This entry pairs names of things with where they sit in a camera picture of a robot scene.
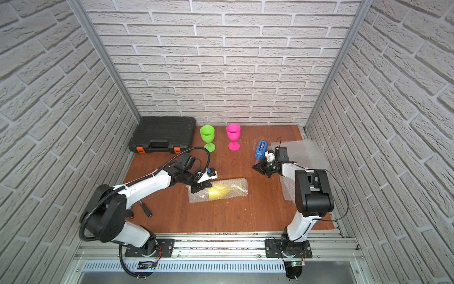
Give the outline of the bubble wrap sheet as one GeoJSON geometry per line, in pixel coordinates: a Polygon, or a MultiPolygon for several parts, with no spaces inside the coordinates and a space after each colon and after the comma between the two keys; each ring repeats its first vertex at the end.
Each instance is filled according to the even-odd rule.
{"type": "Polygon", "coordinates": [[[246,178],[213,181],[211,188],[205,188],[194,194],[191,193],[191,187],[189,185],[187,185],[186,188],[188,189],[190,203],[226,200],[248,196],[248,182],[246,178]]]}
{"type": "MultiPolygon", "coordinates": [[[[292,142],[281,142],[280,145],[281,147],[287,148],[287,154],[291,162],[296,162],[304,168],[327,169],[330,172],[332,171],[323,151],[321,151],[314,140],[305,139],[292,142]]],[[[289,177],[279,176],[279,178],[284,199],[295,203],[294,181],[289,177]]]]}

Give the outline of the yellow plastic wine glass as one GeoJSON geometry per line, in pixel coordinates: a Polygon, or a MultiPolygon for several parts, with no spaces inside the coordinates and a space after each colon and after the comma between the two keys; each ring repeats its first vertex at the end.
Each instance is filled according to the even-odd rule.
{"type": "Polygon", "coordinates": [[[215,185],[208,189],[209,200],[221,200],[242,196],[243,191],[237,186],[227,186],[224,184],[215,185]]]}

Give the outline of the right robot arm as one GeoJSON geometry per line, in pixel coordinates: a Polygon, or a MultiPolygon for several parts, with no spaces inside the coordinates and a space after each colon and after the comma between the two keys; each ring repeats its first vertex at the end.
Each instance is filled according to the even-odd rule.
{"type": "Polygon", "coordinates": [[[294,182],[297,212],[285,228],[283,240],[302,243],[313,226],[334,209],[331,186],[325,169],[309,169],[295,162],[269,162],[266,159],[253,169],[262,175],[287,177],[294,182]]]}

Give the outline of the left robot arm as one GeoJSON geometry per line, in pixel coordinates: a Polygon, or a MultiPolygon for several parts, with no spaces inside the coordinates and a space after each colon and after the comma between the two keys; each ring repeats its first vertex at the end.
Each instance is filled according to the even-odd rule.
{"type": "Polygon", "coordinates": [[[152,233],[126,220],[127,209],[160,190],[184,183],[196,191],[210,188],[218,177],[215,168],[191,173],[171,166],[157,169],[129,183],[110,187],[101,185],[93,193],[80,219],[82,241],[113,242],[123,246],[148,246],[152,233]]]}

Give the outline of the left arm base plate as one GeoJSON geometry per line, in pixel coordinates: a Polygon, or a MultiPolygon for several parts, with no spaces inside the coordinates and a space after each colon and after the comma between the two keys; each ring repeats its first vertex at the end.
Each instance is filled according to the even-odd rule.
{"type": "Polygon", "coordinates": [[[143,247],[127,246],[126,257],[171,257],[175,239],[154,239],[145,243],[143,247]]]}

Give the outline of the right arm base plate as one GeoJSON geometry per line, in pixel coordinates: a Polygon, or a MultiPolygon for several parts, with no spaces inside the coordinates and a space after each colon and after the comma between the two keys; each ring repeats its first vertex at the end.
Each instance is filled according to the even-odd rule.
{"type": "Polygon", "coordinates": [[[265,252],[267,258],[279,259],[311,259],[312,248],[308,240],[294,242],[278,240],[274,237],[265,239],[265,252]]]}

